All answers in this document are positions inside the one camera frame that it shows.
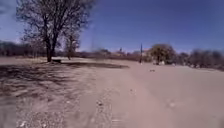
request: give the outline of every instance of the dry ground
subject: dry ground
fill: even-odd
[[[0,128],[224,128],[224,73],[0,59]]]

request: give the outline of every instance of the distant tree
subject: distant tree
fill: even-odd
[[[17,19],[27,23],[25,36],[45,43],[47,61],[68,29],[80,32],[88,23],[94,0],[18,0]]]
[[[218,68],[222,66],[223,55],[219,51],[195,49],[190,55],[190,62],[194,67]]]
[[[189,55],[185,52],[182,52],[177,55],[176,61],[178,64],[181,65],[189,64]]]
[[[155,44],[150,49],[151,56],[156,60],[158,65],[161,61],[169,63],[175,56],[175,51],[172,46],[168,44]]]

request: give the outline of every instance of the dirt path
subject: dirt path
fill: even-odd
[[[0,87],[7,87],[0,92],[0,126],[224,126],[222,72],[125,61],[113,63],[129,68],[86,62],[0,66]]]

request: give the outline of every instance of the sky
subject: sky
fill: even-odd
[[[19,42],[23,25],[16,22],[16,0],[0,15],[0,40]],[[224,50],[223,0],[97,0],[81,50],[144,49],[168,43],[177,52]]]

